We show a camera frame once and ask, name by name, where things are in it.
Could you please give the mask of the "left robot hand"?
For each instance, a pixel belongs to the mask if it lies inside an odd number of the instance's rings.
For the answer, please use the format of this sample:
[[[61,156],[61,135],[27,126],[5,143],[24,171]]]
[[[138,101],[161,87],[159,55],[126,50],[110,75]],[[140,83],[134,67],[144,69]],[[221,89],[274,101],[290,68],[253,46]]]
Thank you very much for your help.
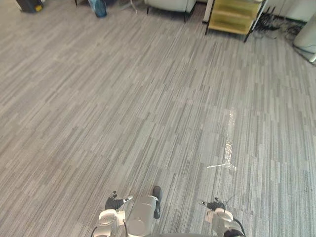
[[[111,195],[108,197],[106,203],[105,203],[105,209],[113,209],[118,210],[120,207],[122,207],[126,202],[133,199],[133,196],[127,196],[125,198],[117,199],[117,192],[112,191]]]

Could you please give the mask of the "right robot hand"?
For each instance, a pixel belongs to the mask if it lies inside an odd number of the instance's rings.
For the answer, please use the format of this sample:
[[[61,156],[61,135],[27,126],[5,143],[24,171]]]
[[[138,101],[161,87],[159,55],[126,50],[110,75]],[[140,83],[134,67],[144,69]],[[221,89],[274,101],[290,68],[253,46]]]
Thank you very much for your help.
[[[217,208],[221,208],[223,210],[226,209],[226,206],[223,202],[221,202],[217,197],[215,198],[215,201],[212,202],[206,202],[204,200],[199,199],[198,204],[207,207],[210,210],[215,211]]]

